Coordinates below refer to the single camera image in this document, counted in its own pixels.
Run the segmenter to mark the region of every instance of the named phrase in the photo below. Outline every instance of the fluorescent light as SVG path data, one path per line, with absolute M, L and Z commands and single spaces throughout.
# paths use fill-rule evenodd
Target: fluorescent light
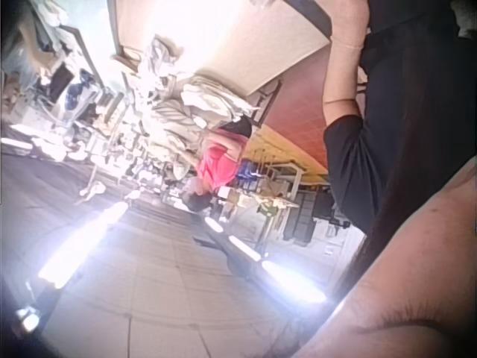
M 253 261 L 259 262 L 262 259 L 262 256 L 255 250 L 253 250 L 249 245 L 245 242 L 237 239 L 235 236 L 229 236 L 229 240 L 233 243 L 237 248 L 239 248 L 244 254 L 249 256 Z
M 301 274 L 271 261 L 263 261 L 262 267 L 295 298 L 309 304 L 320 304 L 326 300 L 325 294 Z
M 174 202 L 173 205 L 176 209 L 184 210 L 184 211 L 189 211 L 189 208 L 187 205 L 185 205 L 182 201 L 176 201 Z
M 92 249 L 103 239 L 108 226 L 117 222 L 127 208 L 127 203 L 118 202 L 97 219 L 75 231 L 43 266 L 38 276 L 53 283 L 56 289 L 65 286 Z
M 1 143 L 5 145 L 11 145 L 12 147 L 17 147 L 21 149 L 31 150 L 33 149 L 33 145 L 30 143 L 20 142 L 19 140 L 11 139 L 11 138 L 1 138 Z
M 22 321 L 22 326 L 27 333 L 31 333 L 38 327 L 40 317 L 35 313 L 30 313 Z
M 216 233 L 223 233 L 224 232 L 224 228 L 222 226 L 220 226 L 219 223 L 216 220 L 214 220 L 214 219 L 212 219 L 208 216 L 204 220 Z

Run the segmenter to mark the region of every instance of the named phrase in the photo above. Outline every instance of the pink shirt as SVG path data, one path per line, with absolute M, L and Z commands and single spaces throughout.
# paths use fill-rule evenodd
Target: pink shirt
M 220 129 L 215 132 L 236 140 L 241 144 L 241 153 L 244 151 L 248 141 L 247 137 Z M 207 181 L 212 189 L 228 184 L 239 170 L 240 160 L 235 162 L 225 156 L 225 153 L 227 153 L 227 148 L 218 143 L 211 142 L 203 153 L 202 160 L 197 167 L 199 178 Z

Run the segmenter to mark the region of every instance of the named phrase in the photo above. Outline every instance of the hanging clothes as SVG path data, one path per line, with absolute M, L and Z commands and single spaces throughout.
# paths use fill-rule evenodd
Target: hanging clothes
M 203 76 L 195 76 L 184 85 L 181 97 L 185 105 L 210 110 L 230 120 L 251 116 L 256 109 L 218 82 Z
M 145 48 L 138 65 L 139 82 L 135 91 L 137 110 L 143 110 L 151 102 L 160 102 L 171 96 L 175 85 L 174 61 L 168 48 L 154 37 Z

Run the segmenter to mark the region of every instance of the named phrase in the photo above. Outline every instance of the ceiling light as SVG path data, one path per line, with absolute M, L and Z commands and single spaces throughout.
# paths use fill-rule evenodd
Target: ceiling light
M 185 205 L 182 201 L 176 201 L 174 202 L 173 205 L 176 209 L 184 210 L 184 211 L 189 211 L 189 208 L 187 205 Z
M 12 147 L 17 147 L 21 149 L 31 150 L 33 149 L 33 145 L 30 143 L 20 142 L 19 140 L 11 139 L 11 138 L 1 138 L 1 143 L 5 145 L 11 145 Z
M 216 233 L 223 233 L 224 232 L 224 228 L 222 226 L 220 226 L 219 223 L 216 220 L 214 220 L 214 219 L 212 219 L 208 216 L 204 220 Z
M 38 327 L 40 317 L 36 313 L 30 313 L 22 321 L 22 327 L 27 333 L 31 333 Z
M 262 256 L 255 250 L 253 250 L 249 245 L 245 242 L 237 239 L 235 236 L 229 236 L 229 240 L 233 243 L 237 248 L 239 248 L 244 254 L 249 256 L 253 261 L 259 262 L 262 259 Z

